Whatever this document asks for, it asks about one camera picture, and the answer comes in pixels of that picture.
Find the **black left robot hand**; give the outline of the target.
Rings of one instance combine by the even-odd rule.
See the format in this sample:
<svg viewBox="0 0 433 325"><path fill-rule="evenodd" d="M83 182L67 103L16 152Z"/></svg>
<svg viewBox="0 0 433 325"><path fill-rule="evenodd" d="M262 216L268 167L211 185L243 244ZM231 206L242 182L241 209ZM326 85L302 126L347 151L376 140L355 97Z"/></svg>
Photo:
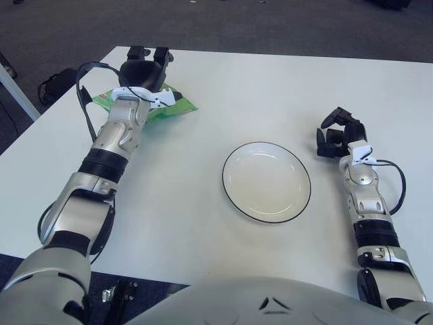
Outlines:
<svg viewBox="0 0 433 325"><path fill-rule="evenodd" d="M144 46L130 46L127 60L120 67L119 83L123 87L142 87L158 92L166 79L166 68L174 60L168 47L155 48L153 60L146 60L150 50Z"/></svg>

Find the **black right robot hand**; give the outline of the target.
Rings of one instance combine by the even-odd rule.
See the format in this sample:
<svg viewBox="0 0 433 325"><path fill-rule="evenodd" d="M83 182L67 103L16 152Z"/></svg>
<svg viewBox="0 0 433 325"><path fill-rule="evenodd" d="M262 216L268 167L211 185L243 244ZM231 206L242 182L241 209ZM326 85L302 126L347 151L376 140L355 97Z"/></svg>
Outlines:
<svg viewBox="0 0 433 325"><path fill-rule="evenodd" d="M317 129L317 155L326 158L348 156L349 143L360 140L367 140L364 125L350 112L337 107Z"/></svg>

